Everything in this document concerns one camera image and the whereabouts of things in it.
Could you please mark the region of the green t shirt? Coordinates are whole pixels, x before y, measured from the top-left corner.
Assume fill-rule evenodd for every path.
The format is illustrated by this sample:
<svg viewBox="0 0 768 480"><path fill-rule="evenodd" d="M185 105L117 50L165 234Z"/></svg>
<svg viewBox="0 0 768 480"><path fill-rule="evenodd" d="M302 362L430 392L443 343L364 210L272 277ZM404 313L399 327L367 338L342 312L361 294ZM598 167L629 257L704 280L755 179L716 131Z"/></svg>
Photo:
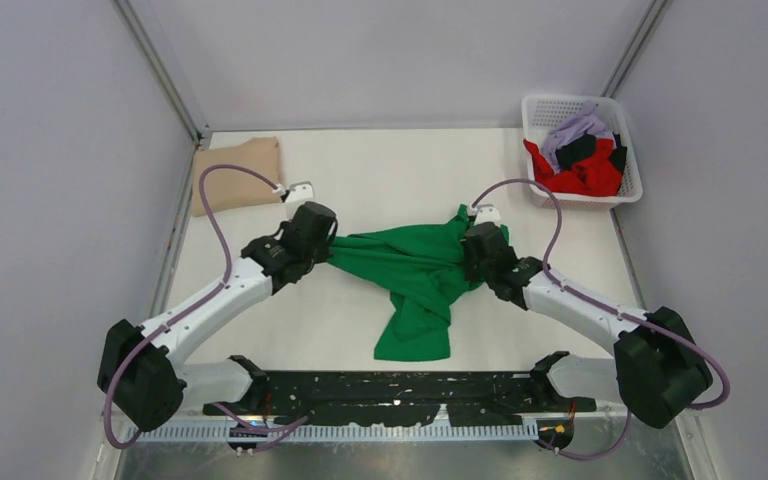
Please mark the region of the green t shirt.
<svg viewBox="0 0 768 480"><path fill-rule="evenodd" d="M430 362L451 356L451 308L482 285L469 281L461 239L475 224L462 204L441 224L414 224L338 236L328 263L389 293L393 306L373 351L380 361Z"/></svg>

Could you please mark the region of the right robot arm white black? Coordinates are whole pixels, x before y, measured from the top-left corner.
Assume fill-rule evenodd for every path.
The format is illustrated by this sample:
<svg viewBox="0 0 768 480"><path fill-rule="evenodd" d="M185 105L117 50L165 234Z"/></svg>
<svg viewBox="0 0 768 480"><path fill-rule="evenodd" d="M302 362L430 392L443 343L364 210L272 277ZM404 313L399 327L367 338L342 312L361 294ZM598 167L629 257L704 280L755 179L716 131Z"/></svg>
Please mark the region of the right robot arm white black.
<svg viewBox="0 0 768 480"><path fill-rule="evenodd" d="M677 312L647 312L589 291L540 259L518 256L493 223L469 228L461 246L468 280L484 282L501 301L560 322L607 354L556 352L538 362L530 392L540 408L589 398L622 404L645 425L663 428L713 385L712 364Z"/></svg>

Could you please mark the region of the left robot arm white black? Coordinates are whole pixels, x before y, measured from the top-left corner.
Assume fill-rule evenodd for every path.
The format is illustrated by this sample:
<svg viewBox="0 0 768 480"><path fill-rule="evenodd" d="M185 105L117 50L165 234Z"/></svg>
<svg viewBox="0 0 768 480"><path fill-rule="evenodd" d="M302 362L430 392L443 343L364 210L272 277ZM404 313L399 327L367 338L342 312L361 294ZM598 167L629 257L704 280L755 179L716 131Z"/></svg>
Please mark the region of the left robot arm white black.
<svg viewBox="0 0 768 480"><path fill-rule="evenodd" d="M140 325L117 322L107 332L97 380L105 394L104 417L118 408L138 431L150 432L181 409L208 404L232 404L244 414L262 409L269 379L251 360L234 355L191 364L188 359L243 311L325 262L337 225L331 209L307 201L275 234L253 239L199 293Z"/></svg>

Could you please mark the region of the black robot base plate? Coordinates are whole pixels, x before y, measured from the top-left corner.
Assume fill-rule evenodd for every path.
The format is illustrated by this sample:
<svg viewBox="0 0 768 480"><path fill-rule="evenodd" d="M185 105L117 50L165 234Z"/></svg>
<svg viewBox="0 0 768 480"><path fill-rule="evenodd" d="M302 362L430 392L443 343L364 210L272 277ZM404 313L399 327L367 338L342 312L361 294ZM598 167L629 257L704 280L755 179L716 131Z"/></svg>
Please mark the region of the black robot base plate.
<svg viewBox="0 0 768 480"><path fill-rule="evenodd" d="M593 412L594 400L560 396L541 373L517 371L267 372L259 398L231 403L233 413L288 424L409 427L446 412L454 426L508 426L524 414Z"/></svg>

